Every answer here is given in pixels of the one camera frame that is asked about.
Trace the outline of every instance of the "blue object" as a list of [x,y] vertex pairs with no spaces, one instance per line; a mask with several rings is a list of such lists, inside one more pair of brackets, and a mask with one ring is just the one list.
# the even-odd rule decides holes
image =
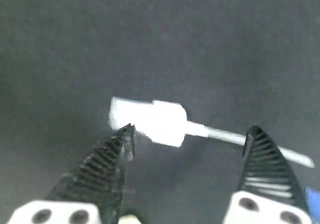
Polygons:
[[310,216],[320,222],[320,192],[307,187],[305,189],[306,202],[309,207]]

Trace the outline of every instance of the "ribbed gripper pad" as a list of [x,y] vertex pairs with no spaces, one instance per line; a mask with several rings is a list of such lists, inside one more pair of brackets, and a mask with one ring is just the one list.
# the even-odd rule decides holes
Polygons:
[[98,207],[103,223],[117,223],[126,163],[134,156],[134,142],[134,126],[123,127],[64,174],[46,199],[93,203]]
[[308,212],[297,178],[277,145],[259,126],[249,129],[243,149],[245,165],[239,190]]

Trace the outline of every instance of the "white cap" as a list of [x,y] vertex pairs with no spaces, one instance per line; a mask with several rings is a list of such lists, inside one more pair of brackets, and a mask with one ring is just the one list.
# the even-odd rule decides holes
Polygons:
[[113,97],[109,113],[111,128],[116,130],[128,123],[155,143],[180,147],[185,138],[187,113],[178,103]]

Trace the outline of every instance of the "dark gray tabletop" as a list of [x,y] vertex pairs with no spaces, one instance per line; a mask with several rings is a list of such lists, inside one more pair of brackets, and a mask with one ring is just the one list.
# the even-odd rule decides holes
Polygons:
[[[320,0],[0,0],[0,217],[40,199],[111,133],[112,96],[182,103],[245,134],[259,124],[320,188]],[[221,223],[241,147],[142,139],[124,207],[148,224]]]

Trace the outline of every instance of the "screw hole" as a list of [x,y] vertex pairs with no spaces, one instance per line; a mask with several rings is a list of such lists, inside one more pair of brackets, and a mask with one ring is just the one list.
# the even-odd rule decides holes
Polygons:
[[70,224],[86,224],[89,219],[89,214],[85,210],[79,210],[73,213],[69,219]]
[[51,210],[49,209],[43,209],[38,211],[33,217],[32,222],[34,224],[42,224],[49,220],[51,217]]
[[250,211],[259,211],[257,203],[250,198],[241,198],[239,201],[239,205]]
[[296,214],[291,212],[282,212],[280,214],[280,219],[290,224],[301,224],[301,219]]

